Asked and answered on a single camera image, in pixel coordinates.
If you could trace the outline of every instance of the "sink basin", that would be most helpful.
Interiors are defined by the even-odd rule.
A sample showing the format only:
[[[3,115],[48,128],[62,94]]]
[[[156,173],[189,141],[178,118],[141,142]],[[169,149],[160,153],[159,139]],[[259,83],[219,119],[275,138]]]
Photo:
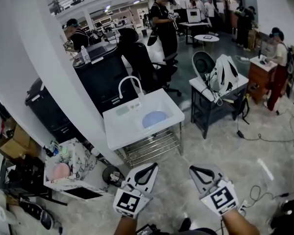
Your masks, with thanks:
[[[143,126],[143,118],[151,112],[160,111],[167,118],[148,128]],[[183,112],[163,90],[159,89],[119,105],[103,113],[108,147],[111,150],[122,148],[156,132],[175,125],[185,118]]]

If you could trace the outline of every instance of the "small table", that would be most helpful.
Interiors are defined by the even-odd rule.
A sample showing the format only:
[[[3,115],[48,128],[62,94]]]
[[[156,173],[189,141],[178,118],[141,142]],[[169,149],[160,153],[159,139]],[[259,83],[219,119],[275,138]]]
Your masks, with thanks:
[[[214,47],[214,42],[217,42],[220,40],[219,37],[215,37],[215,36],[212,36],[212,35],[197,35],[195,36],[195,38],[199,41],[202,41],[202,42],[212,42],[212,46],[211,46],[211,52],[212,52],[212,49]]]
[[[267,93],[267,85],[271,80],[274,68],[277,66],[274,62],[270,62],[270,66],[261,64],[260,61],[263,60],[263,58],[263,55],[260,56],[260,59],[258,56],[251,58],[248,72],[249,82],[247,91],[255,100],[256,104],[258,104]]]
[[[185,43],[187,45],[193,45],[195,47],[195,42],[194,42],[194,37],[192,43],[188,42],[188,28],[189,27],[194,27],[194,26],[205,26],[209,25],[208,23],[179,23],[180,25],[186,26],[186,34],[185,34]]]
[[[199,78],[190,80],[192,86],[192,106],[191,106],[191,122],[195,123],[199,129],[203,131],[204,139],[207,137],[208,128],[211,124],[232,113],[233,120],[236,119],[241,107],[248,79],[239,74],[239,82],[233,85],[233,90],[220,99],[229,99],[236,101],[235,104],[222,101],[222,105],[216,104],[212,92],[207,88]]]

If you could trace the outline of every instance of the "marble floor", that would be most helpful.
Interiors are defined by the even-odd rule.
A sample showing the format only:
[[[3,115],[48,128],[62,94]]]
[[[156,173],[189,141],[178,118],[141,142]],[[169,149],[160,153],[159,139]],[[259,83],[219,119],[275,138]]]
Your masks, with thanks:
[[[230,43],[235,55],[241,51]],[[172,79],[173,87],[183,90],[184,98],[190,97],[188,80],[191,74],[190,57],[196,51],[187,47],[178,60],[179,71]],[[157,51],[153,58],[161,58]],[[248,66],[239,66],[239,72],[248,72]],[[239,129],[249,139],[257,138],[258,133],[268,140],[293,139],[294,132],[294,96],[291,99],[283,97],[280,100],[277,116],[269,112],[262,104],[255,105],[250,101],[250,113],[247,117],[250,125],[240,119]],[[274,196],[285,192],[294,192],[294,143],[247,141],[240,139],[237,132],[237,122],[230,116],[211,125],[207,139],[203,139],[201,131],[190,123],[190,110],[185,111],[184,155],[180,156],[173,150],[155,158],[159,164],[159,172],[153,188],[154,199],[140,213],[138,228],[145,224],[155,224],[163,232],[174,233],[185,217],[192,220],[192,228],[208,227],[220,231],[220,219],[207,209],[198,199],[198,191],[188,173],[191,165],[198,163],[215,164],[233,181],[239,201],[247,200],[252,204],[250,190],[253,185],[261,187],[261,192],[271,192]],[[271,180],[257,162],[261,159],[273,174]],[[40,203],[49,210],[63,225],[66,235],[112,235],[120,219],[120,215],[112,208],[113,198],[96,202],[83,202],[55,194],[55,198],[68,202],[68,206],[57,205],[48,201]],[[246,219],[256,225],[262,235],[267,235],[266,221],[275,213],[282,198],[271,200],[263,197],[253,207],[246,210]],[[25,214],[19,207],[11,207],[16,214],[19,225],[13,230],[18,235],[57,234],[56,231],[46,231],[38,222]]]

